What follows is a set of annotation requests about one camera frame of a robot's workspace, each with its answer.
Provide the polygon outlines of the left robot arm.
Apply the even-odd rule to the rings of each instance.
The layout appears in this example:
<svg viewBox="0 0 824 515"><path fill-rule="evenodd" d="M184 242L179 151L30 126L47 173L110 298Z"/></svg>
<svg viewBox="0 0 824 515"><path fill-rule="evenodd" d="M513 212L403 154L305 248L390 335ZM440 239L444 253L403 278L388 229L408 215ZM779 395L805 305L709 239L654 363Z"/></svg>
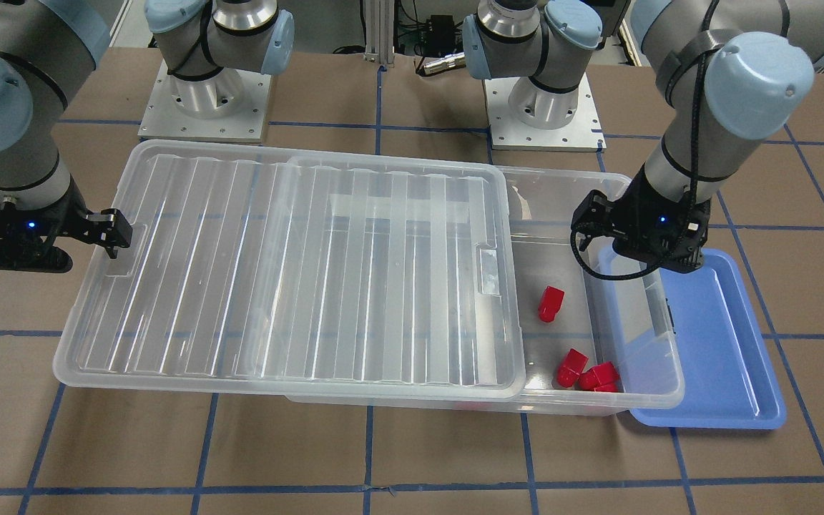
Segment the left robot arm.
<svg viewBox="0 0 824 515"><path fill-rule="evenodd" d="M675 111L659 145L614 201L592 190L572 216L575 260L592 240L657 268L693 273L703 264L712 196L781 130L824 68L824 1L637 1L630 24ZM572 119L579 83L602 36L581 1L481 1L462 23L462 48L477 79L517 79L514 116L553 130Z"/></svg>

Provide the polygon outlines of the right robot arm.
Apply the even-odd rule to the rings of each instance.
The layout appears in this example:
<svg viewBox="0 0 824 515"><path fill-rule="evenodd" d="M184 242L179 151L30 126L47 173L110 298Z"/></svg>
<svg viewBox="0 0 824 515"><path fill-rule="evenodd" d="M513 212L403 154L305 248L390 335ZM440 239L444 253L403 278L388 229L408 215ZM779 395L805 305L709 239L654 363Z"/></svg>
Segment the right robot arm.
<svg viewBox="0 0 824 515"><path fill-rule="evenodd" d="M147 1L144 17L187 115L232 110L238 71L278 75L293 52L293 14L275 1ZM67 273L60 237L112 260L133 244L123 212L87 208L52 137L109 42L86 1L0 1L0 270Z"/></svg>

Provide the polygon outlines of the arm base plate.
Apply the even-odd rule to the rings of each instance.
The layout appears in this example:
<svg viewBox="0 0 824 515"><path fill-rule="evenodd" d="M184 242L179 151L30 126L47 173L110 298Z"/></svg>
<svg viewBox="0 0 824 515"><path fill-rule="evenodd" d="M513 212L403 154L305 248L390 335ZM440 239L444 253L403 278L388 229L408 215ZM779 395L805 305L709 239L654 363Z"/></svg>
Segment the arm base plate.
<svg viewBox="0 0 824 515"><path fill-rule="evenodd" d="M187 82L161 63L138 136L259 144L272 83L270 75L228 68L205 81Z"/></svg>
<svg viewBox="0 0 824 515"><path fill-rule="evenodd" d="M526 77L483 81L491 146L505 150L605 150L604 130L586 75L566 94L536 88Z"/></svg>

